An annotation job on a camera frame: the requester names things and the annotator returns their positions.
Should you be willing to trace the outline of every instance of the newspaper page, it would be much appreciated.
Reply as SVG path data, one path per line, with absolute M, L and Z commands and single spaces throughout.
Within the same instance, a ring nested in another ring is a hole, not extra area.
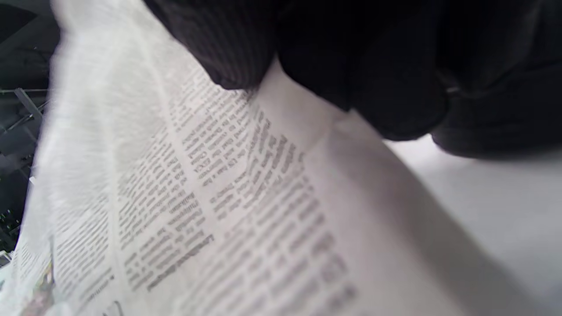
M 548 314 L 277 63 L 224 91 L 141 1 L 54 4 L 12 314 Z

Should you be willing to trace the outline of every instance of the white surface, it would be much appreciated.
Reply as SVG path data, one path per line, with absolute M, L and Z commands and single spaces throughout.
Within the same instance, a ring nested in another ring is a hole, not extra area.
M 562 310 L 562 151 L 482 161 L 430 137 L 389 146 L 490 255 Z

